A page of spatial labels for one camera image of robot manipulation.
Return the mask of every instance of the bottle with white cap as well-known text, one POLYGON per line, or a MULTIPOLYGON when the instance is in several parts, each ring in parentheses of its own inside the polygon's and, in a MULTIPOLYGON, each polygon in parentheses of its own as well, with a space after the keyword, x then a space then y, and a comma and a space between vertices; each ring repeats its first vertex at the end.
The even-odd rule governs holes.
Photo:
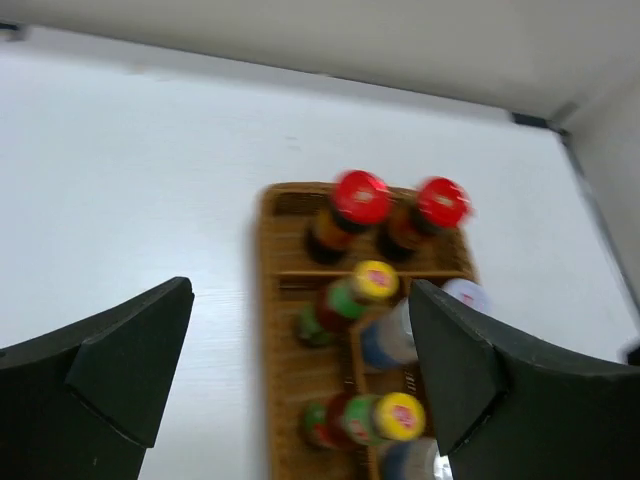
MULTIPOLYGON (((442 289, 474 310, 485 314, 489 311, 489 297, 476 283, 456 278, 442 289)), ((368 372, 416 363, 418 353, 413 341, 408 299, 401 300, 393 310, 366 328, 360 335, 360 344, 368 372)))
POLYGON ((452 480, 447 457, 433 438, 422 437, 393 445, 382 461, 383 480, 452 480))

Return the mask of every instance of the blue label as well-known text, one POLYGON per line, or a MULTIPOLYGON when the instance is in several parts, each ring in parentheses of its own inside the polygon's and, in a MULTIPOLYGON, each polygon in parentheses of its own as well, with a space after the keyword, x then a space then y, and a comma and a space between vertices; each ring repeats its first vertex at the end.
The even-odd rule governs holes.
POLYGON ((402 365, 380 348, 377 322, 360 334, 360 344, 362 345, 362 358, 370 367, 388 370, 402 365))
POLYGON ((409 456, 411 445, 411 442, 399 443, 389 449, 382 464, 382 478, 384 480, 411 480, 404 474, 404 465, 409 456))

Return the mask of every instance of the white table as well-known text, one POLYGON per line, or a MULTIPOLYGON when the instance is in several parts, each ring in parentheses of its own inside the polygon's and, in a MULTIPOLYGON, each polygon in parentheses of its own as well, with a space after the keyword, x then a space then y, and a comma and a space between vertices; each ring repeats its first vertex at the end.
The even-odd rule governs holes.
POLYGON ((142 479, 266 477, 251 245, 270 183, 451 177, 496 318, 610 360, 637 334, 558 139, 503 111, 44 29, 0 44, 0 71, 0 344, 193 282, 142 479))

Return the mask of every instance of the white tabletop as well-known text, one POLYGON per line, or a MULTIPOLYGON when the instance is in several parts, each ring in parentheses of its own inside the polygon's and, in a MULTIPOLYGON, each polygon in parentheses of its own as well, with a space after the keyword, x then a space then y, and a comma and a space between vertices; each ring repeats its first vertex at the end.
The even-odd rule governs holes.
POLYGON ((558 139, 502 111, 43 29, 0 44, 0 71, 0 345, 193 282, 142 479, 266 476, 251 246, 270 183, 450 177, 496 318, 610 360, 637 335, 558 139))

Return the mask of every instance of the spice bottle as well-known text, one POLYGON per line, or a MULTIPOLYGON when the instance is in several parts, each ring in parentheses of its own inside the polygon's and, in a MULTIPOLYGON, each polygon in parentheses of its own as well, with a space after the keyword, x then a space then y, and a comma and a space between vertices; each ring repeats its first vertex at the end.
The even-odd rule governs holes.
MULTIPOLYGON (((484 289, 469 280, 455 278, 442 289, 452 297, 481 313, 489 312, 489 297, 484 289)), ((409 317, 409 301, 380 316, 360 334, 362 359, 368 372, 389 370, 418 361, 409 317)))
POLYGON ((430 238, 462 225, 470 212, 462 187, 447 178, 430 178, 414 199, 391 212, 378 232, 378 250, 394 262, 407 260, 430 238))
POLYGON ((309 256, 318 263, 337 263, 358 235, 386 218, 390 207, 389 190, 378 177, 362 170, 344 173, 331 192, 329 204, 307 228, 309 256))
POLYGON ((406 393, 340 393, 326 403, 307 406, 302 427, 313 445, 349 451, 389 440, 413 440, 424 430, 425 413, 415 397, 406 393))
POLYGON ((384 480, 452 480, 448 457, 441 457, 433 438, 393 445, 382 461, 384 480))
POLYGON ((297 335, 309 346, 328 345, 334 334, 346 331, 367 308, 398 289, 396 271, 384 262, 367 260, 347 277, 321 289, 300 312, 297 335))

